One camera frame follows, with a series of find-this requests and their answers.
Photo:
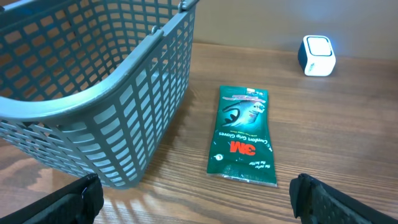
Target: wooden table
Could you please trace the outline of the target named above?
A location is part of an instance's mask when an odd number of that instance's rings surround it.
[[[206,175],[219,86],[269,90],[278,188]],[[75,177],[0,142],[0,217]],[[398,62],[338,57],[304,76],[296,53],[195,44],[190,85],[136,189],[104,189],[96,223],[298,223],[289,182],[308,173],[398,218]]]

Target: plastic basket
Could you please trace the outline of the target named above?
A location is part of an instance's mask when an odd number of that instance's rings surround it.
[[[1,8],[0,136],[71,175],[138,184],[187,89],[196,3]]]

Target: basket rim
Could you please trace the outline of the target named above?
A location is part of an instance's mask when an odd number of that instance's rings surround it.
[[[49,119],[62,114],[70,114],[78,109],[95,104],[118,89],[131,73],[138,69],[147,54],[163,37],[164,31],[157,30],[147,35],[144,40],[120,63],[120,65],[103,81],[79,93],[54,100],[20,101],[0,96],[0,118],[18,121],[36,121]]]

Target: small speaker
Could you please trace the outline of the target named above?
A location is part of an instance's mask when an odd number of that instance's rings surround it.
[[[330,75],[335,67],[336,57],[329,38],[322,35],[306,35],[298,50],[298,62],[307,76]]]

